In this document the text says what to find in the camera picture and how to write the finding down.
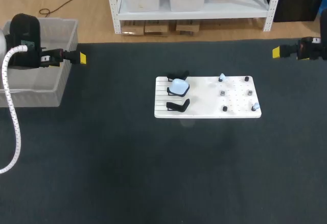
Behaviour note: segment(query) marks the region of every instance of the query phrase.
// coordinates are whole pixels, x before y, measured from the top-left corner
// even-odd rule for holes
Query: white shelf
[[[266,0],[205,0],[201,11],[172,12],[169,0],[160,0],[159,11],[129,12],[125,0],[118,0],[119,20],[179,20],[267,17]]]

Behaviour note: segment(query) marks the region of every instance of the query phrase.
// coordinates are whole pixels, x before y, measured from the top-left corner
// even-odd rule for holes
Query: shelf leg
[[[117,0],[109,0],[110,4],[110,9],[111,9],[111,16],[112,16],[112,22],[113,22],[113,27],[114,27],[114,32],[116,34],[121,33],[121,22],[118,19],[118,4]]]
[[[274,16],[277,8],[278,0],[270,0],[269,10],[264,26],[264,32],[269,32],[271,30],[272,23],[274,21]]]

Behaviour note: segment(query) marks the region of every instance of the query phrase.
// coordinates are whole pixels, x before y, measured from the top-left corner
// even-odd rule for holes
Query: black device
[[[280,45],[273,50],[273,58],[284,58],[297,54],[298,60],[322,58],[327,60],[327,9],[323,10],[320,17],[320,38],[305,37],[294,45]]]
[[[18,45],[26,45],[27,52],[17,53],[10,62],[10,68],[25,69],[49,66],[60,66],[64,59],[72,64],[81,63],[81,53],[53,49],[42,51],[40,37],[40,22],[35,16],[17,14],[10,23],[10,34],[5,36],[7,51]]]

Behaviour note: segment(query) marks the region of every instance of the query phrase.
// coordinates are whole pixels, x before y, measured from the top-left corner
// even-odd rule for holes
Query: metal shelf
[[[172,12],[169,0],[160,0],[159,11],[129,12],[124,0],[119,7],[119,20],[179,20],[267,17],[266,0],[205,0],[201,11]]]
[[[109,0],[115,33],[121,33],[121,20],[179,20],[265,17],[263,31],[270,31],[278,0],[205,0],[201,11],[172,12],[169,0],[160,0],[159,11],[129,12],[125,0]]]

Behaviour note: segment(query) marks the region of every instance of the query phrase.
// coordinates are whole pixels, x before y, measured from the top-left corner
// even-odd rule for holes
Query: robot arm
[[[17,14],[10,23],[10,34],[4,35],[0,31],[0,61],[11,48],[26,45],[28,51],[17,53],[10,62],[9,68],[28,69],[49,66],[60,66],[63,60],[70,60],[72,64],[85,64],[85,55],[77,51],[53,49],[42,51],[40,39],[40,23],[34,16]]]

